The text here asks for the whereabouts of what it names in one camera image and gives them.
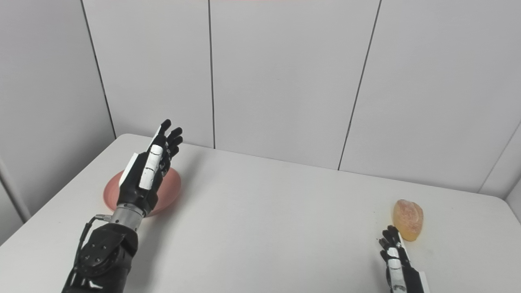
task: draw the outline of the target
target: white wall panel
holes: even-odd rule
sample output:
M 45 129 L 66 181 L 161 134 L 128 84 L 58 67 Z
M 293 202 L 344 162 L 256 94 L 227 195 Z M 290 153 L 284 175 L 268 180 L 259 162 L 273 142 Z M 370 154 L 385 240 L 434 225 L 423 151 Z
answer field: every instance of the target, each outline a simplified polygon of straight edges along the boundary
M 512 189 L 512 192 L 506 197 L 508 203 L 517 219 L 521 222 L 521 181 Z
M 22 220 L 0 183 L 0 245 L 22 226 Z
M 84 0 L 116 135 L 170 118 L 213 147 L 208 2 Z
M 519 11 L 383 1 L 341 170 L 477 192 L 521 117 Z
M 479 193 L 504 199 L 520 177 L 521 129 L 518 126 Z
M 377 0 L 210 0 L 216 147 L 338 167 Z
M 0 167 L 33 214 L 114 135 L 80 1 L 1 1 L 0 28 Z

